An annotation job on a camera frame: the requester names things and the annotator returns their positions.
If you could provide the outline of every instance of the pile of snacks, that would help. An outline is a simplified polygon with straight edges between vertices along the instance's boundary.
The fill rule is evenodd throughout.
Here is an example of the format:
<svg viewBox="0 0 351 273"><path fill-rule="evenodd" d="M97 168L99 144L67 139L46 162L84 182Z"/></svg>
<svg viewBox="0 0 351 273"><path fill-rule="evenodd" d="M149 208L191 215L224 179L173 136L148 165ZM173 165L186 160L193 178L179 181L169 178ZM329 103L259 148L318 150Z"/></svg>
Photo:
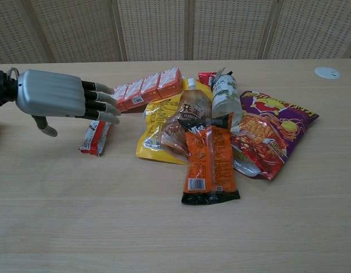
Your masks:
<svg viewBox="0 0 351 273"><path fill-rule="evenodd" d="M232 85L232 94L230 87L217 92L223 92L227 102L237 101L237 113L242 116L231 131L235 111L212 116L211 89L222 78L222 71L201 72L199 81L193 79L190 84L175 67L118 86L113 95L121 111L147 104L147 128L137 144L137 157L188 162L182 197L186 205L239 199L233 169L246 176L273 179L318 118L312 111L263 93L246 91L240 95L236 81L223 79L224 86ZM109 129L107 122L91 121L81 152L100 155Z"/></svg>

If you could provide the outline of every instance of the wooden table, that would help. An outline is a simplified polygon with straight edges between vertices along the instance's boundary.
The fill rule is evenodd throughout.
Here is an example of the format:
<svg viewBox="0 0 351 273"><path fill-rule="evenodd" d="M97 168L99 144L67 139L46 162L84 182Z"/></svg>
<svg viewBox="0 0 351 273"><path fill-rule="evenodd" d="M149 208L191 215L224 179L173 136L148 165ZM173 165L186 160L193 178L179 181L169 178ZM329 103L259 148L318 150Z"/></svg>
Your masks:
<svg viewBox="0 0 351 273"><path fill-rule="evenodd" d="M140 113L104 155L78 151L89 121L49 118L50 138L15 104L0 108L2 272L351 272L351 59L21 64L115 86L178 65L223 66L320 114L273 182L235 173L241 200L181 204L186 166L138 159ZM332 66L338 80L314 74ZM6 70L11 65L0 65Z"/></svg>

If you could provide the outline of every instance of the cardboard box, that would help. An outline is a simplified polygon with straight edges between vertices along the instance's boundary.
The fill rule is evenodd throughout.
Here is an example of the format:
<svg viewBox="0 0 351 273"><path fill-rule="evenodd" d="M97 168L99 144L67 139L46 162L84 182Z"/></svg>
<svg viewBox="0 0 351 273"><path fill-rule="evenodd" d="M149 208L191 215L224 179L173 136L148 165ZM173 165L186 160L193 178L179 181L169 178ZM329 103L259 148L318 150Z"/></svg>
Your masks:
<svg viewBox="0 0 351 273"><path fill-rule="evenodd" d="M158 92L161 98L179 94L182 86L182 75L178 67L161 72Z"/></svg>
<svg viewBox="0 0 351 273"><path fill-rule="evenodd" d="M140 95L143 81L144 79L142 78L139 81L134 81L129 84L128 90L126 91L124 97L125 105L128 110L144 105L146 103Z"/></svg>
<svg viewBox="0 0 351 273"><path fill-rule="evenodd" d="M128 110L126 108L126 105L124 103L124 98L125 98L125 93L126 90L128 89L129 84L123 84L120 86L117 86L114 88L114 94L112 95L112 97L114 99L116 99L116 107L121 111L124 112L126 110Z"/></svg>
<svg viewBox="0 0 351 273"><path fill-rule="evenodd" d="M140 95L146 103L161 99L158 92L159 80L160 80L160 73L155 73L144 79L143 86L141 87Z"/></svg>

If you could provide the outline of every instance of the orange snack package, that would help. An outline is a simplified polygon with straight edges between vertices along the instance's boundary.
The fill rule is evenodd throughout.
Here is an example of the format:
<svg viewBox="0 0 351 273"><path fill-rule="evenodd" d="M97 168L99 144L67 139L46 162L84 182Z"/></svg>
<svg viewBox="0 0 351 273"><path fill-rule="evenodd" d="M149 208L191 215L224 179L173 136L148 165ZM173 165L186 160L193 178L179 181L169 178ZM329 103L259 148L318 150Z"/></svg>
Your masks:
<svg viewBox="0 0 351 273"><path fill-rule="evenodd" d="M144 104L144 100L140 95L140 90L143 85L144 79L132 82L128 86L128 90L125 93L125 105L128 110L138 107Z"/></svg>
<svg viewBox="0 0 351 273"><path fill-rule="evenodd" d="M162 99L158 92L160 73L155 73L144 78L140 95L145 102L157 101Z"/></svg>
<svg viewBox="0 0 351 273"><path fill-rule="evenodd" d="M179 94L182 89L182 74L178 67L161 72L158 92L161 98Z"/></svg>
<svg viewBox="0 0 351 273"><path fill-rule="evenodd" d="M211 205L239 199L231 147L232 114L214 119L179 119L190 151L182 203Z"/></svg>
<svg viewBox="0 0 351 273"><path fill-rule="evenodd" d="M116 107L121 111L124 112L128 110L124 103L125 92L128 89L128 84L123 84L114 88L114 94L112 97L116 99Z"/></svg>

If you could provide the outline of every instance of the bottle cap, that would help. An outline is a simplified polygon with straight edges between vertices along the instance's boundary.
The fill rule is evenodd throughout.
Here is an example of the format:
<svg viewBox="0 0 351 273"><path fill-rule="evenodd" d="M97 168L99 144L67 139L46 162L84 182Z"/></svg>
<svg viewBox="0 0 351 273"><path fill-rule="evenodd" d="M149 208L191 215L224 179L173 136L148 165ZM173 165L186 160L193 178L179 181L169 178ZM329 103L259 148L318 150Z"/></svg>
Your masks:
<svg viewBox="0 0 351 273"><path fill-rule="evenodd" d="M188 88L189 89L196 89L196 80L195 78L188 79Z"/></svg>

